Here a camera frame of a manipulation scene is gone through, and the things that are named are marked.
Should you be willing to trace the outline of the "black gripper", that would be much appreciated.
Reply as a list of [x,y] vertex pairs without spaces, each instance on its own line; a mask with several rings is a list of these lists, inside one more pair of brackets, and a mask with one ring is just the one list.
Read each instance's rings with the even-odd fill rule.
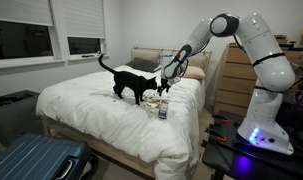
[[169,89],[170,89],[170,85],[168,84],[168,80],[161,79],[161,85],[157,88],[157,92],[159,93],[159,95],[162,95],[163,91],[168,92]]

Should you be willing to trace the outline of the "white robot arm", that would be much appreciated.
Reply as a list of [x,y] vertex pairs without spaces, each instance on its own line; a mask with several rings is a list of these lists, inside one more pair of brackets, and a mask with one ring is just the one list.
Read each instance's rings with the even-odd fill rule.
[[244,18],[223,13],[213,19],[201,20],[176,55],[162,57],[161,85],[157,91],[167,91],[179,82],[186,70],[184,61],[205,49],[213,36],[238,37],[257,75],[238,134],[255,147],[293,154],[289,135],[276,122],[276,116],[284,91],[295,82],[295,73],[270,27],[257,13]]

